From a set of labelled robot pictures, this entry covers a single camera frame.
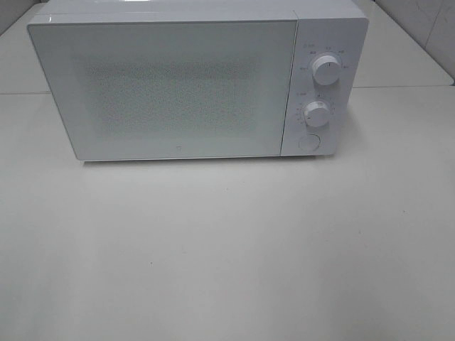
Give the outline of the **round white door button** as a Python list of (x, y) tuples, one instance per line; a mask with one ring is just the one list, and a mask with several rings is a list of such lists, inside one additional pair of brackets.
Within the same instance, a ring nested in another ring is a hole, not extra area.
[(300, 138), (299, 149), (305, 153), (313, 153), (316, 151), (321, 143), (321, 139), (316, 134), (308, 134)]

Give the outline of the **white microwave knob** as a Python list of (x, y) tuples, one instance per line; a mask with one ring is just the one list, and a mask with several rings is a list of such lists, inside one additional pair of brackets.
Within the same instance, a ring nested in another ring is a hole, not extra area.
[(328, 123), (331, 110), (327, 103), (314, 101), (304, 107), (303, 114), (307, 126), (318, 128)]
[(322, 86), (329, 86), (337, 82), (341, 68), (341, 59), (334, 53), (319, 54), (310, 62), (313, 79)]

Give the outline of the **white microwave oven body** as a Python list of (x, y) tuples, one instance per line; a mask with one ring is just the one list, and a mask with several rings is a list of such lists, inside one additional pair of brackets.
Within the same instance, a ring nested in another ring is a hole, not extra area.
[[(35, 24), (241, 21), (296, 22), (281, 151), (276, 156), (251, 157), (333, 154), (369, 25), (368, 18), (352, 1), (49, 1), (33, 17), (27, 31)], [(310, 62), (322, 53), (334, 53), (342, 62), (338, 81), (329, 86), (318, 85), (310, 69)], [(328, 123), (318, 128), (304, 121), (304, 107), (314, 101), (327, 103), (331, 110)], [(299, 149), (300, 138), (308, 134), (321, 139), (313, 153)]]

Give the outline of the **white microwave door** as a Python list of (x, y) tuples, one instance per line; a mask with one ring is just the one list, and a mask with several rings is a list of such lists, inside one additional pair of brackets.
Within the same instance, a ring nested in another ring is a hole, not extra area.
[(276, 156), (295, 21), (31, 25), (81, 161)]

